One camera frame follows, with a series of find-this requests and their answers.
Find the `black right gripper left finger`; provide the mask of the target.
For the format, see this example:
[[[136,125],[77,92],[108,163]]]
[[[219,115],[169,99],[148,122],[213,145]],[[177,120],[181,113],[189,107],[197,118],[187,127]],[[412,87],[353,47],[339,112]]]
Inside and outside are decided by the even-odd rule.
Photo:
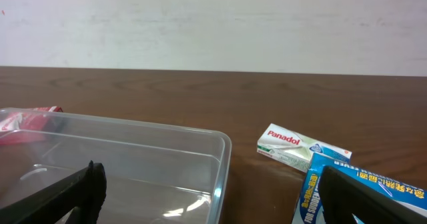
[[[2,224],[96,224],[106,198],[107,179],[102,163],[90,162],[80,171],[1,209]]]

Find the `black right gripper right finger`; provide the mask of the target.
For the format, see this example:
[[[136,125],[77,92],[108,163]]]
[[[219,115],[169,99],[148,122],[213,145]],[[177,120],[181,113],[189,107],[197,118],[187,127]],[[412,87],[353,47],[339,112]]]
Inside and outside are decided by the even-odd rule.
[[[349,175],[324,168],[319,192],[327,224],[426,224],[426,217],[375,191]]]

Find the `blue Kool Fever box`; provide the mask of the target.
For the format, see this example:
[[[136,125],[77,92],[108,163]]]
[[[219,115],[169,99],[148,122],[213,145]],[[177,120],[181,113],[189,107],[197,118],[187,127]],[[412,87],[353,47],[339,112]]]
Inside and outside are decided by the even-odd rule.
[[[426,217],[425,190],[396,181],[389,177],[371,173],[339,160],[315,154],[312,157],[306,173],[306,178],[302,185],[292,218],[293,224],[327,224],[324,219],[324,209],[319,192],[320,178],[324,168],[327,166],[331,166],[349,175],[375,191]],[[356,221],[355,224],[366,224],[357,217],[354,219]]]

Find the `white Panadol box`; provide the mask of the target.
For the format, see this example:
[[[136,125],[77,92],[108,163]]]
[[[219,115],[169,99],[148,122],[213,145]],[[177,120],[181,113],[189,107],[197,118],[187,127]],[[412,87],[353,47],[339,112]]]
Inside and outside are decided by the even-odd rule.
[[[314,153],[349,163],[352,152],[271,123],[257,142],[257,152],[307,172]]]

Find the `red Panadol box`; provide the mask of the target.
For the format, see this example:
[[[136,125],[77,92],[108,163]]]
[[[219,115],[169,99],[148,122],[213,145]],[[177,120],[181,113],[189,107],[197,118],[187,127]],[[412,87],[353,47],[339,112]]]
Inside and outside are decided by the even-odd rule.
[[[48,140],[47,133],[57,131],[62,118],[48,114],[14,111],[1,113],[1,145],[36,143]]]

